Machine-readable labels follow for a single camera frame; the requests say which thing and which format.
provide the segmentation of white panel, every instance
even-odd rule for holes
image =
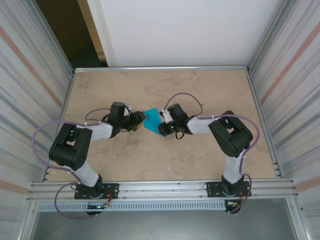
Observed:
[[[246,65],[282,0],[88,0],[109,66]]]

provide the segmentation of teal cloth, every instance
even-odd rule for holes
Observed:
[[[146,129],[156,134],[159,134],[160,136],[163,136],[162,134],[159,133],[159,130],[158,130],[158,126],[162,123],[158,109],[152,108],[150,110],[144,111],[144,113],[146,115],[146,120],[144,120],[143,126]]]

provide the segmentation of speckled work surface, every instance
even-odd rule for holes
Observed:
[[[258,123],[262,136],[247,154],[243,171],[253,178],[275,178],[243,70],[77,73],[64,119],[83,123],[87,112],[116,101],[131,104],[133,111],[160,110],[178,92],[195,95],[203,104],[202,116],[231,110]],[[189,116],[199,112],[199,105],[189,96],[177,96],[171,103],[179,103]],[[97,112],[91,117],[101,119],[106,114]],[[255,138],[254,127],[246,125]],[[174,134],[164,138],[144,127],[92,142],[87,160],[104,181],[220,179],[225,169],[225,155],[213,135],[186,135],[176,140]],[[63,171],[51,170],[48,175],[51,182],[72,180]]]

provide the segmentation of black mounting plate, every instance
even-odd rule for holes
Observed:
[[[227,195],[225,191],[222,188],[222,182],[221,181],[208,181],[205,183],[206,187],[206,193],[208,195],[208,198],[222,198],[222,197],[234,197],[234,198],[239,198],[239,192],[240,190],[243,193],[243,197],[246,197],[249,191],[249,182],[248,181],[243,181],[243,183],[239,187],[239,191],[235,193],[234,195]]]
[[[102,183],[102,195],[99,198],[92,198],[89,195],[83,195],[81,184],[77,184],[74,193],[74,199],[109,199],[104,190],[108,190],[112,194],[112,199],[118,198],[119,183]]]

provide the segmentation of purple cable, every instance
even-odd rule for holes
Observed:
[[[203,116],[203,117],[199,116],[198,118],[199,119],[217,119],[217,118],[225,118],[225,117],[238,118],[238,119],[246,120],[249,123],[251,123],[256,129],[256,139],[254,140],[253,144],[243,152],[242,157],[241,157],[241,161],[240,161],[240,166],[239,166],[239,173],[241,173],[242,175],[247,176],[249,178],[248,194],[245,196],[245,199],[242,201],[242,203],[237,208],[235,208],[234,210],[229,212],[230,214],[233,214],[234,212],[239,210],[244,205],[244,203],[247,201],[247,199],[249,197],[249,194],[251,192],[252,179],[249,176],[249,174],[246,174],[246,173],[242,172],[242,167],[243,167],[243,164],[244,164],[245,155],[247,154],[247,152],[249,152],[257,144],[257,142],[258,142],[258,140],[260,138],[260,130],[259,130],[258,125],[254,121],[252,121],[251,119],[249,119],[249,118],[247,118],[245,116],[240,116],[240,115],[235,115],[235,114],[221,114],[221,115],[217,115],[217,116],[213,116],[213,117],[212,116]]]
[[[196,100],[196,102],[199,104],[200,109],[201,109],[200,112],[197,114],[197,116],[199,116],[200,114],[202,114],[202,112],[203,112],[203,107],[202,107],[202,104],[200,103],[200,101],[199,101],[195,96],[193,96],[192,94],[187,93],[187,92],[178,92],[178,93],[176,93],[175,95],[173,95],[172,97],[170,97],[170,99],[168,100],[168,102],[167,102],[166,105],[164,106],[164,109],[166,109],[166,108],[168,107],[169,103],[171,102],[172,99],[174,99],[175,96],[182,95],[182,94],[183,94],[183,95],[188,95],[188,96],[192,97],[194,100]]]
[[[90,215],[90,216],[68,216],[66,214],[64,214],[63,212],[61,212],[58,208],[58,205],[57,205],[57,199],[58,199],[58,195],[59,193],[61,192],[62,189],[64,189],[65,187],[67,186],[70,186],[70,185],[77,185],[79,184],[78,182],[69,182],[65,185],[63,185],[62,187],[60,187],[60,189],[56,192],[55,194],[55,197],[54,197],[54,207],[55,207],[55,210],[63,217],[67,218],[67,219],[72,219],[72,220],[81,220],[81,219],[89,219],[89,218],[92,218],[94,217],[95,215]]]
[[[47,166],[48,168],[52,168],[52,169],[57,169],[57,170],[63,170],[63,171],[67,171],[67,172],[71,172],[71,174],[79,181],[81,182],[81,179],[75,174],[73,173],[72,171],[70,171],[69,169],[65,168],[65,167],[59,167],[59,166],[53,166],[53,165],[50,165],[49,163],[45,162],[44,160],[42,160],[42,158],[39,156],[37,150],[36,150],[36,136],[37,136],[37,133],[43,129],[43,128],[46,128],[50,125],[53,125],[53,124],[73,124],[73,125],[79,125],[79,126],[88,126],[88,127],[91,127],[91,126],[97,126],[99,125],[100,123],[93,123],[93,124],[82,124],[82,123],[77,123],[77,122],[73,122],[73,121],[51,121],[51,122],[48,122],[46,124],[43,124],[42,126],[38,127],[33,135],[32,135],[32,139],[31,139],[31,146],[32,146],[32,152],[34,154],[34,156],[38,159],[38,161],[40,163],[42,163],[43,165]]]
[[[97,118],[87,118],[87,117],[88,117],[90,114],[94,113],[94,112],[102,111],[102,110],[110,111],[110,108],[103,107],[103,108],[94,109],[94,110],[88,112],[88,113],[85,115],[84,119],[85,119],[86,121],[98,121],[98,122],[99,122],[100,120],[97,119]]]

